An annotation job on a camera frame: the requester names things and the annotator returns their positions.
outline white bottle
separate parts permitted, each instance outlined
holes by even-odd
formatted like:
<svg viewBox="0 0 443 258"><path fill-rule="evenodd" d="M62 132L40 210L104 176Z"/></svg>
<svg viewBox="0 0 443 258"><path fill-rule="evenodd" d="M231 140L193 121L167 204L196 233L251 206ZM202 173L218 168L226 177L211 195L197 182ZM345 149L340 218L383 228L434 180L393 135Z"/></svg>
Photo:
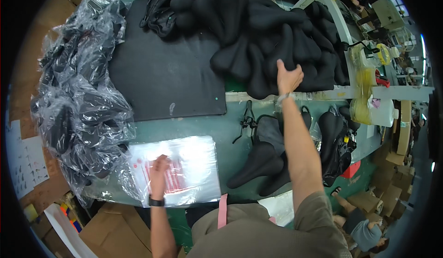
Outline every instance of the white bottle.
<svg viewBox="0 0 443 258"><path fill-rule="evenodd" d="M394 102L391 99L377 100L369 98L368 107L369 116L373 125L392 127L394 119L398 119L399 111L394 108Z"/></svg>

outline apron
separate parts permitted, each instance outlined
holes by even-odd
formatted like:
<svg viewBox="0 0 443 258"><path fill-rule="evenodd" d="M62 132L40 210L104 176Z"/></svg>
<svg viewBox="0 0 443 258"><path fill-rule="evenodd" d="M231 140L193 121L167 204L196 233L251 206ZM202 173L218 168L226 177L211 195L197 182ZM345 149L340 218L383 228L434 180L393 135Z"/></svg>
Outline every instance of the apron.
<svg viewBox="0 0 443 258"><path fill-rule="evenodd" d="M217 229L220 229L226 225L227 221L227 213L228 213L228 205L226 204L226 200L228 199L228 194L224 194L220 198L219 202L219 219L217 224ZM270 217L269 220L275 223L275 218Z"/></svg>

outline green workbench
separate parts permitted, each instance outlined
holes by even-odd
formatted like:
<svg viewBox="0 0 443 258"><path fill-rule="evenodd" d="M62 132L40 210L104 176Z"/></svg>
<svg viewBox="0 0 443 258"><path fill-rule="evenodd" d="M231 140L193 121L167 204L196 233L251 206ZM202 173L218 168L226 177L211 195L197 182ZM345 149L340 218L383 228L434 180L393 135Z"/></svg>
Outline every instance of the green workbench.
<svg viewBox="0 0 443 258"><path fill-rule="evenodd" d="M136 122L136 139L130 144L149 143L155 141L170 140L176 138L184 138L188 136L204 136L210 135L215 141L217 152L217 161L219 168L219 180L222 194L228 193L230 199L236 200L258 200L258 188L261 186L265 177L259 177L247 184L237 188L228 189L226 187L227 180L233 176L245 163L247 155L252 147L250 128L244 130L243 137L232 144L241 131L240 121L246 109L247 97L245 94L236 95L235 92L245 91L245 85L235 82L231 78L225 80L225 91L231 94L226 100L226 114L222 116L203 116L203 117L186 117L186 118L170 118L163 120L152 120L144 122ZM341 101L296 101L300 107L307 106L310 109L313 118L313 124L324 112L328 111L331 105L337 107L347 105L344 100ZM275 99L254 100L252 102L252 110L255 118L260 115L274 115L276 111ZM362 125L356 136L357 149L352 153L352 161L359 161L372 153L380 146L380 135L373 128ZM352 186L353 189L347 190L345 196L357 192L367 187L370 174L372 174L374 166L367 159L362 162L362 166L357 172L359 176L356 180L347 180L339 177L336 180L337 186ZM290 183L286 184L272 195L278 195L291 189ZM104 182L93 183L91 186L85 187L83 194L99 200L107 200L134 206L141 206L141 203L128 196L118 184L117 175L110 176L108 184ZM174 231L176 242L185 246L188 252L192 246L191 230L188 228L185 220L184 209L169 209L169 220Z"/></svg>

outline window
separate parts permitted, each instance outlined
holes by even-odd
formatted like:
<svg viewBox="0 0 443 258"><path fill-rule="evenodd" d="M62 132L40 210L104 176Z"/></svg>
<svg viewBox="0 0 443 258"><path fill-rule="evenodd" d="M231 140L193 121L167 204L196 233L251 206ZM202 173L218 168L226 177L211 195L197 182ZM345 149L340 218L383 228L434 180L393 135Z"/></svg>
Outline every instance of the window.
<svg viewBox="0 0 443 258"><path fill-rule="evenodd" d="M402 17L409 17L409 12L407 11L406 6L403 5L402 0L391 0L391 2L394 4L395 8L397 8L397 11Z"/></svg>
<svg viewBox="0 0 443 258"><path fill-rule="evenodd" d="M405 46L412 46L412 45L417 45L417 39L415 37L415 35L411 35L411 38L409 39L409 41L404 42Z"/></svg>

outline black foam mat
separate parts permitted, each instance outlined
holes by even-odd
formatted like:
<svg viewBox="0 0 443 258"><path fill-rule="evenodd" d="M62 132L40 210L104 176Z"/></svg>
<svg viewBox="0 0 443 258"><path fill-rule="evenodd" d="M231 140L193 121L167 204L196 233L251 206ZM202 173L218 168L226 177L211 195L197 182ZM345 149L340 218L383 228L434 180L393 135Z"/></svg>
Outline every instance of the black foam mat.
<svg viewBox="0 0 443 258"><path fill-rule="evenodd" d="M219 50L206 29L163 41L139 22L147 0L136 0L126 17L125 42L116 46L109 75L131 104L134 120L226 113L223 78L210 68Z"/></svg>

